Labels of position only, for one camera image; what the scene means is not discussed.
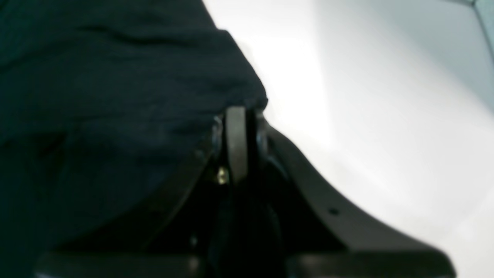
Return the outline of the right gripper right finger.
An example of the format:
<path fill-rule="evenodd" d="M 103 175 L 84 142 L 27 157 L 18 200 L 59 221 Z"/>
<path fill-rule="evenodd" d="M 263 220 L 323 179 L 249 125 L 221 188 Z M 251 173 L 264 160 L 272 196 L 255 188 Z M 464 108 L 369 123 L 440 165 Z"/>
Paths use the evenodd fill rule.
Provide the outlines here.
<path fill-rule="evenodd" d="M 441 250 L 336 190 L 261 112 L 251 113 L 256 192 L 272 207 L 290 278 L 455 278 Z"/>

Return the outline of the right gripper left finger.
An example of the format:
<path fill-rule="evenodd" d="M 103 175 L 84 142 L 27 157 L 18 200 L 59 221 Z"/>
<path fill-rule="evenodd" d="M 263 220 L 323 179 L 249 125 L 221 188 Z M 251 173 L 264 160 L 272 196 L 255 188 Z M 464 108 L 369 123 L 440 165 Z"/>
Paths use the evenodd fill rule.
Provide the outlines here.
<path fill-rule="evenodd" d="M 201 278 L 196 254 L 149 254 L 153 240 L 183 209 L 209 167 L 219 183 L 248 174 L 247 112 L 232 106 L 168 180 L 108 224 L 45 253 L 36 278 Z"/>

